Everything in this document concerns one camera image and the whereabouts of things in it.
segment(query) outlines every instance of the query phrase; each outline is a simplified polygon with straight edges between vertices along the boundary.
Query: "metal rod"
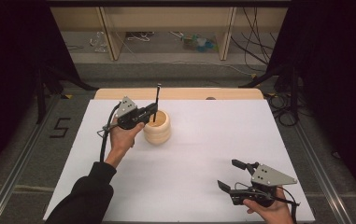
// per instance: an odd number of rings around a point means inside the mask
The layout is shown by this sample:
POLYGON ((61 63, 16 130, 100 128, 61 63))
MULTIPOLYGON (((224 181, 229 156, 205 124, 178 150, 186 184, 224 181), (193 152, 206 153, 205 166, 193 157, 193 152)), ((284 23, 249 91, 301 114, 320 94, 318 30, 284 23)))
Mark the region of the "metal rod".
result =
POLYGON ((15 185, 17 184, 19 178, 21 177, 21 173, 24 167, 26 166, 26 163, 29 161, 32 155, 32 151, 36 146, 38 136, 40 136, 41 132, 43 131, 44 126, 47 123, 47 120, 50 116, 50 113, 52 109, 56 106, 59 97, 60 95, 54 95, 51 97, 49 111, 47 112, 45 118, 43 118, 42 122, 40 124, 36 124, 34 130, 32 131, 29 137, 28 142, 23 148, 21 155, 19 156, 14 167, 9 173, 6 182, 4 183, 2 188, 0 188, 0 216, 2 215, 3 210, 7 205, 7 202, 12 194, 12 191, 14 190, 15 185))
MULTIPOLYGON (((161 84, 158 83, 158 85, 157 85, 157 95, 155 96, 155 104, 156 105, 158 105, 158 95, 160 94, 160 88, 161 88, 161 84)), ((157 116, 157 112, 153 116, 153 122, 155 122, 155 117, 156 116, 157 116)))
POLYGON ((300 121, 298 121, 294 127, 300 137, 301 142, 303 143, 309 164, 314 171, 315 177, 318 179, 318 183, 320 184, 320 187, 322 188, 322 191, 326 196, 326 199, 329 202, 338 223, 353 223, 349 217, 346 206, 338 195, 335 186, 333 185, 329 176, 326 174, 322 164, 320 163, 320 159, 318 158, 314 148, 309 142, 306 136, 306 132, 304 131, 300 121))

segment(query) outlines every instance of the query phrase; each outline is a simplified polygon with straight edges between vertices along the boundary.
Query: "finger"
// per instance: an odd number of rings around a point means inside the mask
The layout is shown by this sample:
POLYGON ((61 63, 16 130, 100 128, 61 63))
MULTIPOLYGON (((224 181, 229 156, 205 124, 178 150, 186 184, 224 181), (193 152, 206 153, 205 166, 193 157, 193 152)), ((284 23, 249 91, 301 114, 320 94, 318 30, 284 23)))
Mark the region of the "finger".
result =
POLYGON ((276 196, 281 199, 286 199, 285 194, 283 193, 283 188, 281 186, 280 188, 277 188, 276 196))
POLYGON ((142 129, 144 127, 145 127, 145 123, 143 123, 143 122, 140 122, 140 123, 136 124, 136 126, 133 128, 134 133, 135 134, 139 133, 140 131, 142 131, 142 129))
POLYGON ((251 211, 257 212, 259 210, 259 205, 250 199, 245 199, 243 203, 251 211))

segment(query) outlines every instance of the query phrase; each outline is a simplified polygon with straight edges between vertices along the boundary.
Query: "hand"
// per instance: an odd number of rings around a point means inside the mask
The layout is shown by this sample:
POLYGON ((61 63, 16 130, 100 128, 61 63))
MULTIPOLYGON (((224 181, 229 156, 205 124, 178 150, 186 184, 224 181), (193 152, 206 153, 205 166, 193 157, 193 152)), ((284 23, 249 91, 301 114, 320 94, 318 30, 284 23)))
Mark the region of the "hand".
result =
POLYGON ((140 122, 131 130, 124 130, 119 126, 110 129, 111 150, 105 162, 117 168, 128 149, 134 146, 136 135, 144 127, 145 124, 140 122))
MULTIPOLYGON (((285 194, 283 193, 282 188, 277 188, 276 196, 285 199, 285 194)), ((289 207, 286 203, 274 201, 271 206, 263 207, 253 200, 245 199, 244 205, 249 208, 248 214, 252 214, 253 212, 258 213, 267 224, 293 223, 289 207)))

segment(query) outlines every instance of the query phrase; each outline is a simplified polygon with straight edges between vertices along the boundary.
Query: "white tabletop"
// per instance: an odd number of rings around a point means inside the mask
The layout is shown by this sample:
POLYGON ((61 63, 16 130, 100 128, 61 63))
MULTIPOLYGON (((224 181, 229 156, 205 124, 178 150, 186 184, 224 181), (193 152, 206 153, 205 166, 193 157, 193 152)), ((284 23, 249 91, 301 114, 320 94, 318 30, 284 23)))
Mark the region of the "white tabletop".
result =
MULTIPOLYGON (((138 107, 153 102, 132 100, 138 107)), ((90 101, 44 218, 99 160, 102 138, 96 132, 106 124, 117 103, 90 101)), ((105 221, 262 221, 256 214, 247 214, 247 207, 233 205, 229 195, 219 189, 217 180, 232 188, 235 182, 251 186, 248 171, 234 167, 231 160, 257 161, 297 178, 265 100, 159 103, 159 109, 170 116, 171 138, 156 147, 145 140, 143 132, 136 137, 134 148, 111 180, 115 193, 105 221)), ((297 221, 312 222, 315 219, 298 180, 298 184, 285 189, 300 203, 297 221)))

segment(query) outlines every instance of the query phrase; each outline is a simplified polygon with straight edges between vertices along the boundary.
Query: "tripod stand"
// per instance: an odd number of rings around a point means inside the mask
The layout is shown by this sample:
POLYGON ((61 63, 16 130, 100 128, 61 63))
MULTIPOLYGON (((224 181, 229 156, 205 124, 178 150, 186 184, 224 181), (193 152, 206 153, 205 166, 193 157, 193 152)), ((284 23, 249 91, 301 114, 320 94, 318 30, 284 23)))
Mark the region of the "tripod stand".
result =
POLYGON ((275 69, 265 73, 261 77, 251 81, 250 83, 242 86, 238 86, 238 88, 254 88, 255 86, 259 85, 260 83, 266 81, 272 76, 277 76, 279 75, 278 79, 289 79, 291 81, 290 83, 290 89, 291 89, 291 101, 290 105, 281 109, 278 109, 274 111, 273 113, 285 113, 285 112, 291 112, 294 118, 294 124, 297 123, 299 120, 298 116, 298 105, 297 105, 297 100, 298 100, 298 75, 296 72, 296 69, 294 68, 293 65, 291 64, 281 64, 277 66, 275 69))
POLYGON ((84 82, 77 80, 63 71, 51 67, 45 66, 43 69, 39 69, 36 74, 36 94, 37 94, 37 106, 38 117, 37 124, 42 121, 46 114, 46 100, 44 95, 44 85, 49 89, 50 93, 61 94, 64 87, 59 83, 58 79, 65 79, 78 87, 81 87, 85 91, 97 91, 98 88, 89 86, 84 82))

